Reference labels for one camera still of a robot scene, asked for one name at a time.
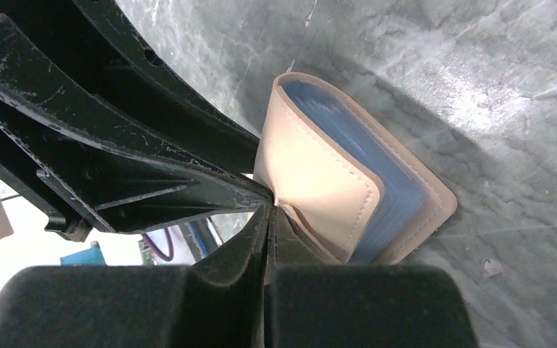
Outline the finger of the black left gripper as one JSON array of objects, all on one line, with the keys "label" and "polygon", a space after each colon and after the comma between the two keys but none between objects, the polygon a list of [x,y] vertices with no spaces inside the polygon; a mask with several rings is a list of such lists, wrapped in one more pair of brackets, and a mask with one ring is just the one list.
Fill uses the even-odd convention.
[{"label": "finger of the black left gripper", "polygon": [[133,77],[136,91],[149,88],[143,123],[181,148],[232,173],[251,173],[259,140],[217,110],[175,74],[150,48],[115,1],[76,1],[101,37],[125,61],[111,75]]}]

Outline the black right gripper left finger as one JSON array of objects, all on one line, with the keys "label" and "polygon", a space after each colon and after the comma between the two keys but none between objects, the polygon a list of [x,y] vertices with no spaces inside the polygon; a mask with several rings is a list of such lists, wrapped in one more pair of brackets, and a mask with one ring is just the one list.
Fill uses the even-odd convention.
[{"label": "black right gripper left finger", "polygon": [[0,347],[261,347],[270,207],[191,266],[38,266],[0,291]]}]

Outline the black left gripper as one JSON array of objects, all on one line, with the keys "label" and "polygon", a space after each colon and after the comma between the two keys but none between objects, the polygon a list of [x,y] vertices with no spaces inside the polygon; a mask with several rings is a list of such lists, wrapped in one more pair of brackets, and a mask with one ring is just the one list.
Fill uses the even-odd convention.
[{"label": "black left gripper", "polygon": [[0,12],[0,179],[84,242],[271,203],[270,191],[143,123],[149,88],[81,12]]}]

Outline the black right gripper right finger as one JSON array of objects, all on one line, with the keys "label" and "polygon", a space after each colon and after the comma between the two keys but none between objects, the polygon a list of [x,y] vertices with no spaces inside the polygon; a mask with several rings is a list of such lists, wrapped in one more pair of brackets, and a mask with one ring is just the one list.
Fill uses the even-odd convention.
[{"label": "black right gripper right finger", "polygon": [[455,281],[427,265],[332,265],[280,208],[268,224],[267,347],[476,347]]}]

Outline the tan leather card holder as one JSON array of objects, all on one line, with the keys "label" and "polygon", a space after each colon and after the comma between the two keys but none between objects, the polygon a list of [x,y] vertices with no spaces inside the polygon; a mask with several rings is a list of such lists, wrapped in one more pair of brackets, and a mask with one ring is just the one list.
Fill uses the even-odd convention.
[{"label": "tan leather card holder", "polygon": [[273,82],[253,178],[332,262],[395,264],[458,206],[355,100],[301,72]]}]

